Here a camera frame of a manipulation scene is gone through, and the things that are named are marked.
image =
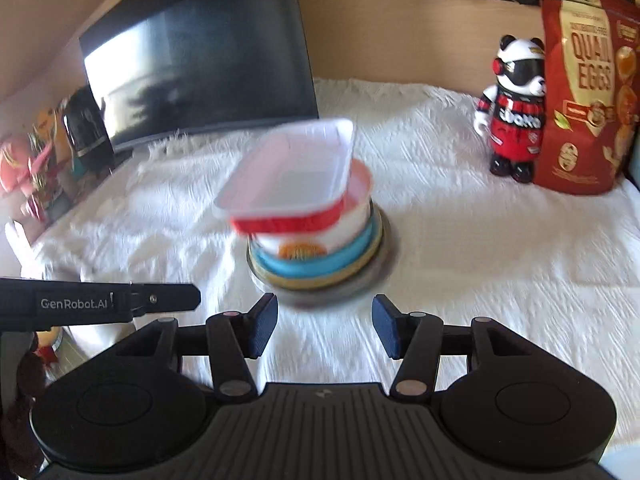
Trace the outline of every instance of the black shoe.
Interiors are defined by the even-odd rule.
[[[516,162],[511,176],[516,182],[529,184],[533,180],[533,162]]]
[[[489,163],[489,171],[495,176],[507,176],[511,174],[511,161],[497,153],[491,156],[491,162]]]

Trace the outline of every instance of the panda figurine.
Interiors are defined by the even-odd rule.
[[[542,40],[503,36],[493,69],[497,84],[484,90],[476,108],[474,130],[482,138],[489,137],[489,171],[528,184],[533,180],[533,161],[540,153],[545,124]],[[490,117],[492,105],[494,113]]]

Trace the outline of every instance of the panda ear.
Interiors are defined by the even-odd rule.
[[[540,40],[540,38],[531,38],[531,43],[536,44],[537,46],[539,46],[542,50],[545,49],[545,44],[542,43],[542,40]]]
[[[507,48],[513,41],[516,41],[516,39],[511,34],[507,34],[506,36],[501,37],[500,50],[504,50],[505,48]]]

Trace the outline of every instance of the black visor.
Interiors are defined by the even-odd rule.
[[[504,75],[516,86],[524,86],[535,76],[545,76],[544,59],[521,59],[504,64]]]

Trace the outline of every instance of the blue plate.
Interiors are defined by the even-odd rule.
[[[256,262],[265,270],[283,278],[317,278],[326,274],[333,274],[351,265],[367,250],[371,240],[378,234],[381,226],[376,221],[376,215],[371,215],[364,229],[349,245],[339,251],[311,260],[282,260],[251,244],[251,252]]]

